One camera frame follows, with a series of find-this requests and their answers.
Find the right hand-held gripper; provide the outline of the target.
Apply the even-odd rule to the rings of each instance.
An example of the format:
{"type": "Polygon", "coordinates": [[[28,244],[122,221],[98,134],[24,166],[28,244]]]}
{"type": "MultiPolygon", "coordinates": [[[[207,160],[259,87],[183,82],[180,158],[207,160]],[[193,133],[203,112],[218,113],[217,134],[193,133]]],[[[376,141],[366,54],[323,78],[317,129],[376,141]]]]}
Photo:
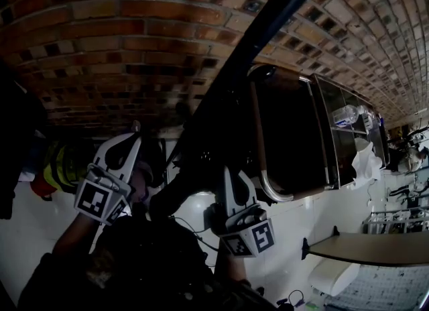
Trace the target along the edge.
{"type": "Polygon", "coordinates": [[[215,203],[204,211],[209,228],[235,257],[257,257],[275,245],[271,219],[257,203],[255,186],[241,170],[224,169],[225,210],[215,203]]]}

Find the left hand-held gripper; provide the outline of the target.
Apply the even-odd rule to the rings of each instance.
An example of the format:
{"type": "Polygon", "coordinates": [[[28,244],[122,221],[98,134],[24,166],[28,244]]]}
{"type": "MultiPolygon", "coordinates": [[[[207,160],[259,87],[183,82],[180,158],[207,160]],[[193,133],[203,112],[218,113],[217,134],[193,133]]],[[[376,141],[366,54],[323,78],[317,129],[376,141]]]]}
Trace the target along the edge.
{"type": "Polygon", "coordinates": [[[93,164],[79,182],[75,209],[105,225],[112,225],[129,206],[129,180],[139,148],[138,133],[124,133],[100,145],[93,164]]]}

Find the person's left forearm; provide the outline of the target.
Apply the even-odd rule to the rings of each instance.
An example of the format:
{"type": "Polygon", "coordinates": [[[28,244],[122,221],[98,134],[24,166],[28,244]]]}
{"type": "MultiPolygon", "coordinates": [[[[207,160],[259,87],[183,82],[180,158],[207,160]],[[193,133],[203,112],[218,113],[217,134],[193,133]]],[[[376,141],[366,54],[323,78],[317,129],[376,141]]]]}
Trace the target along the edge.
{"type": "Polygon", "coordinates": [[[99,227],[99,221],[78,213],[57,240],[52,254],[58,256],[83,256],[88,254],[99,227]]]}

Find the person's right forearm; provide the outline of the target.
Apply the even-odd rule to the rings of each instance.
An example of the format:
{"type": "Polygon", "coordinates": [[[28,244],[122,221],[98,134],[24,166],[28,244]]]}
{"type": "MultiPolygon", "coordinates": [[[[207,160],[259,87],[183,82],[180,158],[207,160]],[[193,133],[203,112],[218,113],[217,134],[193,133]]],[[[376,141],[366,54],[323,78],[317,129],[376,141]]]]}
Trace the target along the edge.
{"type": "Polygon", "coordinates": [[[247,280],[243,258],[237,258],[227,251],[218,251],[214,275],[219,279],[230,279],[236,282],[247,280]]]}

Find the yellow reflective vest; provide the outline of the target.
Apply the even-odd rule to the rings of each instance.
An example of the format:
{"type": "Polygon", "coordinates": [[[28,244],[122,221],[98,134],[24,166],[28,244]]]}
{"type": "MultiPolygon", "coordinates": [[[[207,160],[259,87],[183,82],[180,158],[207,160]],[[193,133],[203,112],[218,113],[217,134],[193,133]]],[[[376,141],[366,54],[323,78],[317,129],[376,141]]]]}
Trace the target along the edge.
{"type": "Polygon", "coordinates": [[[83,140],[53,141],[44,159],[44,180],[57,190],[75,194],[92,153],[92,147],[83,140]]]}

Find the red fabric item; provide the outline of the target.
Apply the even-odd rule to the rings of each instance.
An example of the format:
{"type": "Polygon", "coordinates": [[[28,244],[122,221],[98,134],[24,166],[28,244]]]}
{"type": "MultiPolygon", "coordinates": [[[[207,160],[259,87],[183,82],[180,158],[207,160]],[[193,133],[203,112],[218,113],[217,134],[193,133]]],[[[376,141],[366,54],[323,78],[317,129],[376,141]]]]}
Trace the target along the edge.
{"type": "Polygon", "coordinates": [[[55,187],[46,182],[42,172],[37,174],[34,180],[30,182],[30,187],[44,201],[52,201],[52,194],[57,191],[55,187]]]}

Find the black hanging garment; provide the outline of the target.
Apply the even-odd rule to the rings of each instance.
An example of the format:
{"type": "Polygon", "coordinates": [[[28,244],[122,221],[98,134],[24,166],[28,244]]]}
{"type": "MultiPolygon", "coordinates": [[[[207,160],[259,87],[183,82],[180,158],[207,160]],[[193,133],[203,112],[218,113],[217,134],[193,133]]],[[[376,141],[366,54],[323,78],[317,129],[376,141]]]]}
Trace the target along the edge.
{"type": "Polygon", "coordinates": [[[0,219],[9,220],[15,187],[36,129],[46,121],[39,98],[0,60],[0,219]]]}

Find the person's dark jacket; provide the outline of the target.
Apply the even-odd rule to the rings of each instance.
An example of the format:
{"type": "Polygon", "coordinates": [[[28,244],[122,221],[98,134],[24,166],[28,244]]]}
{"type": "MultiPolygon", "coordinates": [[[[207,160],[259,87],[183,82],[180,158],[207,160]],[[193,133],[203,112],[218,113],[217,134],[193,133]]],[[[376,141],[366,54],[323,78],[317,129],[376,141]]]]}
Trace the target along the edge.
{"type": "Polygon", "coordinates": [[[248,280],[215,276],[196,236],[175,220],[122,216],[88,254],[45,254],[19,311],[275,311],[248,280]]]}

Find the metal glass cabinet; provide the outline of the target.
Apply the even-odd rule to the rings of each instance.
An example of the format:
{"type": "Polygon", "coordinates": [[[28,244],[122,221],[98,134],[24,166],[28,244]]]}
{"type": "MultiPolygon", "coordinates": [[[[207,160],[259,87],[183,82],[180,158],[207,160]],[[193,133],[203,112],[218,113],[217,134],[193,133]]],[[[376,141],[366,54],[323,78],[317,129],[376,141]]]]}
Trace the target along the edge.
{"type": "Polygon", "coordinates": [[[383,119],[375,107],[357,93],[316,74],[310,77],[310,88],[324,141],[328,185],[339,189],[354,182],[357,175],[352,162],[358,154],[359,139],[373,145],[372,151],[385,169],[390,163],[389,148],[383,119]],[[339,127],[333,113],[346,106],[363,107],[365,113],[355,123],[339,127]]]}

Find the white cylinder bin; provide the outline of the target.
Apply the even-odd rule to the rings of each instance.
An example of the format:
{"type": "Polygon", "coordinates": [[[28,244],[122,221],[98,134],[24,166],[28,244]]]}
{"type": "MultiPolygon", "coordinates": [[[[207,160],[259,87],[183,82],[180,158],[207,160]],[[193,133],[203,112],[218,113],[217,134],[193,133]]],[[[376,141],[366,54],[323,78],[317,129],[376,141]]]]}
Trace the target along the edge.
{"type": "Polygon", "coordinates": [[[358,276],[360,265],[325,258],[312,270],[309,284],[319,292],[337,296],[358,276]]]}

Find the white crumpled cloth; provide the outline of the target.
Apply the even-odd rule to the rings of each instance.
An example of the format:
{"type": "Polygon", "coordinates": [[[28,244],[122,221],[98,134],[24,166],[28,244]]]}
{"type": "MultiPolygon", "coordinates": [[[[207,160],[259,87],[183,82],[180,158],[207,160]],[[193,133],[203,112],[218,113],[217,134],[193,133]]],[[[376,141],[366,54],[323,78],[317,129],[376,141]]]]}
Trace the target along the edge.
{"type": "Polygon", "coordinates": [[[357,149],[356,156],[352,161],[356,177],[353,178],[351,189],[356,190],[368,183],[370,180],[381,178],[382,159],[377,157],[373,151],[373,143],[363,138],[355,138],[357,149]]]}

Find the clear water bottle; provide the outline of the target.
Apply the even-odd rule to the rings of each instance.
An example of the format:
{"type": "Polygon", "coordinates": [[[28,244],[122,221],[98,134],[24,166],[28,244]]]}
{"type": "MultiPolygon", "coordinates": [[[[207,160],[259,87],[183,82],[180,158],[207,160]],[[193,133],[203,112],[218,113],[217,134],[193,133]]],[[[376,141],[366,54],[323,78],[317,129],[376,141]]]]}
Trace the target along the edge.
{"type": "Polygon", "coordinates": [[[359,105],[345,105],[332,112],[333,123],[337,127],[346,127],[357,122],[360,115],[365,114],[367,108],[359,105]]]}

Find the white shelf board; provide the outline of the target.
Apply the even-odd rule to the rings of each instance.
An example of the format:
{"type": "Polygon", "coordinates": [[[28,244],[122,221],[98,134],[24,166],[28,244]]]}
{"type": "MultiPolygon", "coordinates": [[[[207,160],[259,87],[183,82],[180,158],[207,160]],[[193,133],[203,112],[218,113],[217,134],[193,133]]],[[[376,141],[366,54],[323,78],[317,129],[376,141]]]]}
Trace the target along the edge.
{"type": "Polygon", "coordinates": [[[380,267],[429,266],[429,231],[406,234],[363,234],[339,232],[313,245],[303,239],[302,256],[380,267]]]}

